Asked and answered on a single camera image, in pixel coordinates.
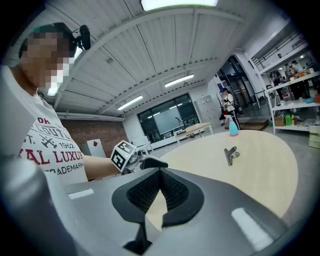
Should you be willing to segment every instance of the storage box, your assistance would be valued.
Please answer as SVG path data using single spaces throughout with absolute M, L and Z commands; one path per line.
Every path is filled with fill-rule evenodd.
M 285 118 L 281 117 L 281 116 L 275 117 L 274 118 L 274 125 L 275 126 L 285 126 L 286 125 Z
M 310 126 L 309 130 L 309 146 L 320 149 L 320 126 Z
M 316 95 L 314 96 L 314 102 L 315 102 L 315 103 L 320 103 L 320 94 L 316 94 Z

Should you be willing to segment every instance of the metal shelf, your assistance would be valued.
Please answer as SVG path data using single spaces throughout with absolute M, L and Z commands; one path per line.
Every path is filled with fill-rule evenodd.
M 302 126 L 302 125 L 288 125 L 288 126 L 275 126 L 274 128 L 280 130 L 293 130 L 293 131 L 303 131 L 309 132 L 309 126 Z
M 308 108 L 308 107 L 318 107 L 320 106 L 320 103 L 305 103 L 305 102 L 300 102 L 299 100 L 293 100 L 290 101 L 289 103 L 286 103 L 283 106 L 275 106 L 272 108 L 273 111 L 276 110 L 289 110 L 289 109 L 299 109 L 299 108 Z
M 305 52 L 308 49 L 308 46 L 309 44 L 305 42 L 304 44 L 300 45 L 297 49 L 294 49 L 293 51 L 289 52 L 286 56 L 283 56 L 282 58 L 278 59 L 276 62 L 265 67 L 258 74 L 261 75 L 263 73 L 270 72 L 272 70 L 275 70 L 278 66 L 288 63 L 290 59 L 294 59 L 297 56 L 299 56 L 301 53 Z
M 277 89 L 280 89 L 282 87 L 286 87 L 286 86 L 289 86 L 289 85 L 293 85 L 295 83 L 298 83 L 298 82 L 301 82 L 301 81 L 304 81 L 304 80 L 307 80 L 307 79 L 311 79 L 311 78 L 314 78 L 314 77 L 317 77 L 317 76 L 320 76 L 320 71 L 317 71 L 317 72 L 314 72 L 312 74 L 308 74 L 308 75 L 305 75 L 303 77 L 300 77 L 300 78 L 297 78 L 295 80 L 292 80 L 292 81 L 289 81 L 289 82 L 286 82 L 286 83 L 283 83 L 283 84 L 280 84 L 278 86 L 275 86 L 275 87 L 272 87 L 268 90 L 266 90 L 267 93 L 270 93 L 274 90 L 277 90 Z

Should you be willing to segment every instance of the cardboard box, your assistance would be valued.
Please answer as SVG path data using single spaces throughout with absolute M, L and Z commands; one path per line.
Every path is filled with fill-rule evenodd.
M 275 126 L 286 126 L 285 118 L 278 116 L 274 118 L 274 125 Z
M 309 146 L 320 149 L 320 126 L 310 126 L 309 130 Z

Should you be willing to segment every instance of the brick wall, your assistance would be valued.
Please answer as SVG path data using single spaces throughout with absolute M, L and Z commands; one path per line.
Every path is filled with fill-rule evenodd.
M 61 120 L 72 139 L 81 147 L 86 141 L 100 139 L 107 158 L 120 141 L 128 141 L 122 122 Z

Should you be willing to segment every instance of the oval table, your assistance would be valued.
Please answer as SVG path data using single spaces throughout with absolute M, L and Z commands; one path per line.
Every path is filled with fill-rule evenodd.
M 229 166 L 224 149 L 234 146 L 240 156 Z M 298 184 L 294 153 L 282 139 L 263 131 L 241 130 L 234 137 L 228 131 L 216 133 L 185 143 L 161 159 L 169 168 L 231 184 L 280 218 L 289 208 Z M 161 230 L 166 212 L 165 198 L 159 193 L 146 216 Z

